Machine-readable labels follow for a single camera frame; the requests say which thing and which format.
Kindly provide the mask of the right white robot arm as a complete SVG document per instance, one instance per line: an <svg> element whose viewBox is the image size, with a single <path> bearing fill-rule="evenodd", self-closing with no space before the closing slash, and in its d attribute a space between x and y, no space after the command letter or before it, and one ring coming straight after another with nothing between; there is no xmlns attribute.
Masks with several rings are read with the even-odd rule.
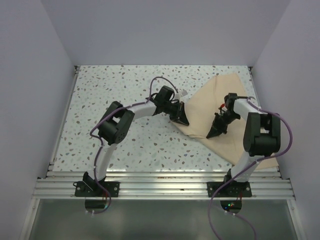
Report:
<svg viewBox="0 0 320 240"><path fill-rule="evenodd" d="M223 192L235 196L240 183L246 183L257 165L277 153L281 147L281 120L274 114L263 111L250 101L250 97L228 93L219 113L214 114L207 138L226 134L228 126L235 120L245 120L243 135L244 151L238 163L224 177Z"/></svg>

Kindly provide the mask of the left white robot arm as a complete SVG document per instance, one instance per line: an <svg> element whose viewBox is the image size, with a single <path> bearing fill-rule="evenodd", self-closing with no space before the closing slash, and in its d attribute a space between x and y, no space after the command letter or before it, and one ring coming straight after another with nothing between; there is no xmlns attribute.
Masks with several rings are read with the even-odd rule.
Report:
<svg viewBox="0 0 320 240"><path fill-rule="evenodd" d="M85 172L82 181L86 190L92 196L103 193L107 167L117 145L127 136L134 120L152 117L165 113L171 122L188 126L185 103L181 98L187 95L184 90L175 93L168 86L163 86L159 92L151 94L146 100L132 105L123 106L120 102L111 103L99 123L90 131L90 136L100 140L101 146L94 158L93 167Z"/></svg>

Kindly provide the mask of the beige surgical cloth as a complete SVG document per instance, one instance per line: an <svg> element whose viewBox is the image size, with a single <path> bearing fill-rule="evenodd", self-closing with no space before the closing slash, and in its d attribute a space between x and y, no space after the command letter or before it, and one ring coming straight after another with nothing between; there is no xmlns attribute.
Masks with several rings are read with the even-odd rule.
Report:
<svg viewBox="0 0 320 240"><path fill-rule="evenodd" d="M280 149L280 120L245 105L248 95L236 73L214 76L187 101L189 125L175 126L233 165L241 157L269 157Z"/></svg>

